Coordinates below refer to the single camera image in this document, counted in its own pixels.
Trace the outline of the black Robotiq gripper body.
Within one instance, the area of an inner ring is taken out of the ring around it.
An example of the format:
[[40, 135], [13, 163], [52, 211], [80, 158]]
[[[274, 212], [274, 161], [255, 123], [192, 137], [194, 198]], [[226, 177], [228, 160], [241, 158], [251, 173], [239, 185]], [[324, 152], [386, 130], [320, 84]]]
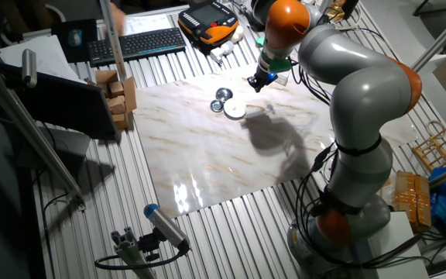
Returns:
[[260, 66], [256, 68], [256, 73], [254, 75], [256, 86], [267, 86], [273, 83], [277, 78], [278, 76], [274, 72], [265, 71]]

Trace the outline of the person's hand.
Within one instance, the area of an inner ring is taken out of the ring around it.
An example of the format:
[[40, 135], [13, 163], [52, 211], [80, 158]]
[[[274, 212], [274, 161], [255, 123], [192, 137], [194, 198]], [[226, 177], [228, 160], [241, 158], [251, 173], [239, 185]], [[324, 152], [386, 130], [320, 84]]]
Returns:
[[110, 3], [110, 6], [117, 34], [118, 36], [123, 36], [126, 14], [121, 9], [119, 9], [113, 2]]

